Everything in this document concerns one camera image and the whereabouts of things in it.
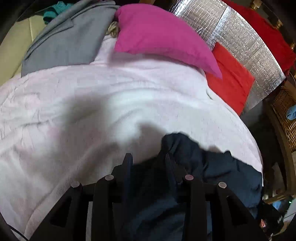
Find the navy blue jacket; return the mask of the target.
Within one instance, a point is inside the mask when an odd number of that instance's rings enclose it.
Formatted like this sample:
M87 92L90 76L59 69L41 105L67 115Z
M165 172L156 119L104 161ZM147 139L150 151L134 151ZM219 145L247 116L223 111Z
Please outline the navy blue jacket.
M226 183L256 221L261 173L228 151L205 151L186 135L172 133L163 137L157 156L132 167L122 240L182 240L185 213L171 192L166 155L204 183Z

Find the pale pink bed quilt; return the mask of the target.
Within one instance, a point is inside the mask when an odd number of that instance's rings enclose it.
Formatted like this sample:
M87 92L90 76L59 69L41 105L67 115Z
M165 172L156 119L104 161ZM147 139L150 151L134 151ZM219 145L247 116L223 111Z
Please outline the pale pink bed quilt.
M203 70L155 55L114 52L106 36L88 65L55 67L1 86L1 213L31 237L70 185L111 172L126 153L156 155L185 133L262 171L257 143Z

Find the light blue cloth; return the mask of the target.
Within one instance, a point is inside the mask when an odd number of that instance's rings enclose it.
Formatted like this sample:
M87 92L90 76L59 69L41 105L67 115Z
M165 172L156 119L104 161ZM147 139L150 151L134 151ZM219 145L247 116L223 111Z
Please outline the light blue cloth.
M288 110L287 110L287 115L286 115L287 119L292 121L296 119L296 105L291 106Z

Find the wicker basket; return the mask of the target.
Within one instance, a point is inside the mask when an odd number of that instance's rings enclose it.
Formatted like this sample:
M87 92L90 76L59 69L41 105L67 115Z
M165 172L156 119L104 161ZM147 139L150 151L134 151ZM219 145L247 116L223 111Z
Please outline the wicker basket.
M287 138L288 145L291 152L295 151L295 119L289 120L287 118L288 110L295 106L295 99L291 92L284 86L280 88L279 93L271 103L273 111L275 112L283 132Z

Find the red pillow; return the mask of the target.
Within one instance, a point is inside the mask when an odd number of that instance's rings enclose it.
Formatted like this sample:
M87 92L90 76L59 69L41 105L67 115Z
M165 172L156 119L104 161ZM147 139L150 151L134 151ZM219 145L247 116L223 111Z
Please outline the red pillow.
M241 115L255 78L220 43L215 44L212 53L222 78L206 73L208 86L238 115Z

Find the grey folded garment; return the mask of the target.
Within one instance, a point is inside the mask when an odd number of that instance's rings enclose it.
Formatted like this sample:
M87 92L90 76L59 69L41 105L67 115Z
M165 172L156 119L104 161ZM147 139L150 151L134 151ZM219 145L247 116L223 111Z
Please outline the grey folded garment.
M21 75L95 60L119 6L114 1L79 1L51 20L30 45Z

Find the magenta pillow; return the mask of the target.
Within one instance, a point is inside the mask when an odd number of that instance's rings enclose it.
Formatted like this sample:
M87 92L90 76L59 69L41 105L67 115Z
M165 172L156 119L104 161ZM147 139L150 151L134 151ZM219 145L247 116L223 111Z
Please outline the magenta pillow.
M222 77L206 42L181 18L150 4L124 5L115 17L116 52L161 55Z

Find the red cloth on headboard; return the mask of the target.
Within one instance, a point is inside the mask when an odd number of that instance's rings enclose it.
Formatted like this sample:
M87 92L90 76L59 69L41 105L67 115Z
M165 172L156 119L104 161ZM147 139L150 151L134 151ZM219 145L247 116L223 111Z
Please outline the red cloth on headboard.
M232 1L224 2L239 13L254 28L284 73L288 72L291 67L295 69L295 52L284 40L279 30L275 29L266 19L250 7L245 7Z

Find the teal garment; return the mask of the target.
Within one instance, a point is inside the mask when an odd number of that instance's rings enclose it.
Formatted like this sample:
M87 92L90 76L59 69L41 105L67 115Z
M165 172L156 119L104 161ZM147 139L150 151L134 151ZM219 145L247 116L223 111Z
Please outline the teal garment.
M57 4L44 9L42 13L44 23L47 25L58 15L71 8L71 6L73 6L72 3L64 3L63 1L59 1Z

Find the silver foil insulation mat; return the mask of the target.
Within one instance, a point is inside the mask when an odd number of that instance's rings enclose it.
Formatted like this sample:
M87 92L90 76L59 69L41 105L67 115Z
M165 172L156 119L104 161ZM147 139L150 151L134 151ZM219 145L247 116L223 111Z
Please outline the silver foil insulation mat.
M173 1L169 11L186 21L208 44L219 42L255 78L243 111L246 113L285 79L275 57L250 24L219 0Z

